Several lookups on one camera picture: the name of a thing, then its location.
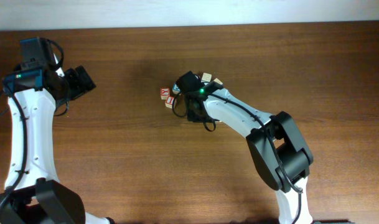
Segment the red I wooden block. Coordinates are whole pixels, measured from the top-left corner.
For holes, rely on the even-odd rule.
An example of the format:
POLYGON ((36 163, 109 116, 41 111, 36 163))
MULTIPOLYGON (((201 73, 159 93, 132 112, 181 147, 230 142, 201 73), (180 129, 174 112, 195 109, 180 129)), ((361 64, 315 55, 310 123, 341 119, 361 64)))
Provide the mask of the red I wooden block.
POLYGON ((173 108, 174 105, 174 97, 173 96, 168 96, 165 100, 165 106, 167 108, 173 108))

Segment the green letter wooden block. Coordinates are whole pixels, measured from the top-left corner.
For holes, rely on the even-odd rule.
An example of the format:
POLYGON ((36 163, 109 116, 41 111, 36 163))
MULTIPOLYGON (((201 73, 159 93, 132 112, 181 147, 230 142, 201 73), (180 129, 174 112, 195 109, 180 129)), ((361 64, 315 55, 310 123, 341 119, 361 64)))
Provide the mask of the green letter wooden block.
POLYGON ((211 81, 212 81, 212 75, 211 74, 209 74, 209 73, 203 73, 202 74, 201 82, 209 83, 211 81))

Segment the blue letter wooden block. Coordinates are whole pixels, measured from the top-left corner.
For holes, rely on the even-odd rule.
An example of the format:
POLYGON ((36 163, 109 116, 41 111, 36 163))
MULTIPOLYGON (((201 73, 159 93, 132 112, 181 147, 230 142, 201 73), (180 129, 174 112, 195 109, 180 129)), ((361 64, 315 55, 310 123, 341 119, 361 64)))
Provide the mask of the blue letter wooden block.
POLYGON ((223 82, 220 81, 220 80, 217 79, 217 78, 215 78, 215 79, 213 80, 213 82, 218 83, 219 85, 223 85, 223 82))

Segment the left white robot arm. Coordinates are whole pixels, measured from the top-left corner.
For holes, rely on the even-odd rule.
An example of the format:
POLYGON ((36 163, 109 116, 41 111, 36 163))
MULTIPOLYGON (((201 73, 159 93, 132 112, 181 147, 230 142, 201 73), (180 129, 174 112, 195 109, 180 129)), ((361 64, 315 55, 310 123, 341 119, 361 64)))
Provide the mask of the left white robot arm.
POLYGON ((114 223, 88 213, 80 196, 60 183, 55 168, 55 111, 96 87, 87 71, 82 66, 66 71, 36 66, 11 73, 2 84, 12 144, 0 223, 114 223))

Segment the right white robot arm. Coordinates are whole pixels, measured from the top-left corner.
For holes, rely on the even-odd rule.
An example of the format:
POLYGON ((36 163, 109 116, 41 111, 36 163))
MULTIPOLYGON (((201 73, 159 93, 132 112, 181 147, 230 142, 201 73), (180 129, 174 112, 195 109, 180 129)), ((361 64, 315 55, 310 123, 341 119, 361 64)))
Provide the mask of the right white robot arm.
POLYGON ((209 119, 225 123, 245 138, 257 173, 275 191, 280 223, 313 222, 306 188, 314 157, 288 113, 273 115, 252 108, 216 83, 184 96, 196 101, 209 119))

